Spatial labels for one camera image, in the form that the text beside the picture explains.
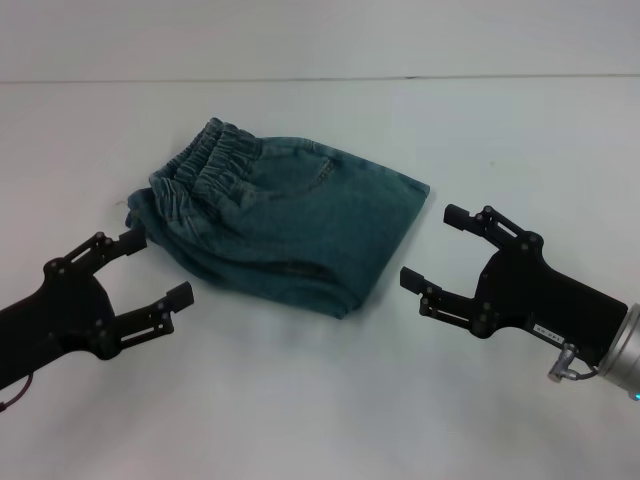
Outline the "blue denim shorts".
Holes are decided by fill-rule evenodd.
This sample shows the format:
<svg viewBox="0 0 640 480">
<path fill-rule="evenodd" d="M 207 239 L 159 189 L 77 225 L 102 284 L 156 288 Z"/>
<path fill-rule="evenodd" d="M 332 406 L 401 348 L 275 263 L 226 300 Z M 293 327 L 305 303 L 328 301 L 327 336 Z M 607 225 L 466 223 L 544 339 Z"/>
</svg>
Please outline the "blue denim shorts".
<svg viewBox="0 0 640 480">
<path fill-rule="evenodd" d="M 215 118 L 129 196 L 126 224 L 216 287 L 343 318 L 367 300 L 429 192 L 321 143 Z"/>
</svg>

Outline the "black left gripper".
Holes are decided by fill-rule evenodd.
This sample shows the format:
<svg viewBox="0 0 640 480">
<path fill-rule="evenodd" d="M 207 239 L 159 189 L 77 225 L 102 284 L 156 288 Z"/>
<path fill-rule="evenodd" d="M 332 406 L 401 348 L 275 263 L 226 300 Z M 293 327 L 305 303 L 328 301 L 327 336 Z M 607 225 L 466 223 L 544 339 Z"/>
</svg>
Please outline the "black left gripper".
<svg viewBox="0 0 640 480">
<path fill-rule="evenodd" d="M 189 282 L 160 300 L 115 316 L 93 276 L 111 261 L 147 247 L 143 229 L 117 239 L 97 232 L 64 257 L 45 264 L 39 289 L 0 310 L 0 390 L 75 351 L 110 360 L 123 350 L 170 335 L 172 315 L 194 303 Z"/>
</svg>

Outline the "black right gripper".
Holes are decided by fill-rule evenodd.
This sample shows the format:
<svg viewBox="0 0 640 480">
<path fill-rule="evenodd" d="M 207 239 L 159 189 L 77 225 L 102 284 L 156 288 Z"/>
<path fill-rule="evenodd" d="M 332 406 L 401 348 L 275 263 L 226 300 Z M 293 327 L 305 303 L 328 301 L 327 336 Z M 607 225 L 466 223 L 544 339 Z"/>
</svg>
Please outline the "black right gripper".
<svg viewBox="0 0 640 480">
<path fill-rule="evenodd" d="M 543 240 L 524 231 L 491 206 L 470 214 L 454 204 L 445 224 L 488 241 L 498 251 L 482 270 L 474 299 L 446 290 L 403 267 L 400 286 L 420 297 L 419 314 L 488 338 L 499 329 L 518 328 L 598 366 L 628 311 L 623 302 L 551 268 Z"/>
</svg>

